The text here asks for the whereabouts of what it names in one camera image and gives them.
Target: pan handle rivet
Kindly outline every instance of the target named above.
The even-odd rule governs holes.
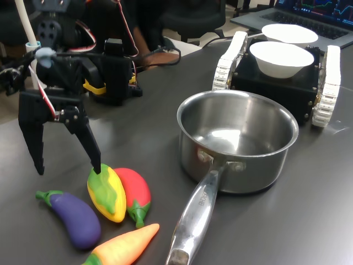
[[[241,172],[246,169],[246,164],[243,162],[229,162],[228,164],[231,166],[231,170],[235,172]]]
[[[202,151],[202,150],[199,150],[197,152],[197,156],[198,156],[199,160],[204,163],[213,160],[212,156],[210,156],[209,154],[207,154],[205,151]]]

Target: laptop screen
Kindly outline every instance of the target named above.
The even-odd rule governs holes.
[[[353,0],[278,0],[277,7],[353,28]]]

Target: laptop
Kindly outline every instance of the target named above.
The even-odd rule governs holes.
[[[328,45],[341,49],[353,43],[353,0],[277,0],[269,8],[238,18],[232,23],[251,30],[281,23],[297,24],[318,34],[319,39],[311,46],[327,51]]]

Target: saucepan handle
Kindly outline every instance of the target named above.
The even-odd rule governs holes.
[[[178,221],[165,265],[189,265],[204,239],[225,166],[211,166]]]

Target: toy eggplant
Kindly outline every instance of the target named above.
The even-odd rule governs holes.
[[[96,247],[83,265],[130,265],[159,230],[158,224],[117,236]]]
[[[151,192],[146,181],[132,169],[116,168],[126,194],[126,209],[136,222],[136,228],[144,226],[143,220],[151,205]]]
[[[120,178],[105,164],[101,164],[101,173],[92,169],[87,189],[94,206],[109,220],[121,222],[126,212],[126,197]]]
[[[38,191],[35,198],[44,200],[61,218],[76,248],[92,248],[100,239],[99,220],[87,203],[60,190]]]

